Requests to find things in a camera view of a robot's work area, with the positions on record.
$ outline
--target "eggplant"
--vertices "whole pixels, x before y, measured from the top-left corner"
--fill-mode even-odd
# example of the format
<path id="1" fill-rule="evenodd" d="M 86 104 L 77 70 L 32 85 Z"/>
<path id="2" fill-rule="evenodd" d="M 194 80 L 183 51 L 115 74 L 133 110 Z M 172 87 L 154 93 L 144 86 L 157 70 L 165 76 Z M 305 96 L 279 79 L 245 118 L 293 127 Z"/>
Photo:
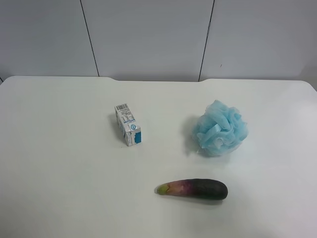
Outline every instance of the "eggplant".
<path id="1" fill-rule="evenodd" d="M 157 194 L 223 200 L 228 188 L 217 180 L 194 178 L 164 183 L 157 187 Z"/>

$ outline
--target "blue bath sponge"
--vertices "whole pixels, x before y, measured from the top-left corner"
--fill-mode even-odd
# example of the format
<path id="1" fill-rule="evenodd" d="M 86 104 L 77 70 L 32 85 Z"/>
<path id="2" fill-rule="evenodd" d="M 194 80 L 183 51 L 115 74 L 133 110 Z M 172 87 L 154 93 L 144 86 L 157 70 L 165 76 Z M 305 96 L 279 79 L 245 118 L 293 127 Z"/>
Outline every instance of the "blue bath sponge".
<path id="1" fill-rule="evenodd" d="M 206 108 L 192 134 L 193 139 L 210 156 L 221 156 L 234 151 L 247 135 L 247 124 L 242 121 L 238 109 L 229 108 L 218 100 Z"/>

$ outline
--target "white table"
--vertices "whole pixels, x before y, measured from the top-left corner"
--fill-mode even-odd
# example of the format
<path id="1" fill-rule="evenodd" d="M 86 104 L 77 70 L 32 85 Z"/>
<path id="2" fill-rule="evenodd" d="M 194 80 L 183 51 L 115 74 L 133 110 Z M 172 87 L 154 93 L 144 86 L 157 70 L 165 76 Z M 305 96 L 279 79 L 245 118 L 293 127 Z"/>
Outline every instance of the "white table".
<path id="1" fill-rule="evenodd" d="M 219 99 L 250 134 L 232 154 L 196 153 L 191 128 Z M 12 77 L 0 86 L 1 238 L 315 238 L 317 92 L 302 81 L 125 82 Z M 127 147 L 114 106 L 143 142 Z M 211 178 L 222 203 L 159 196 Z"/>

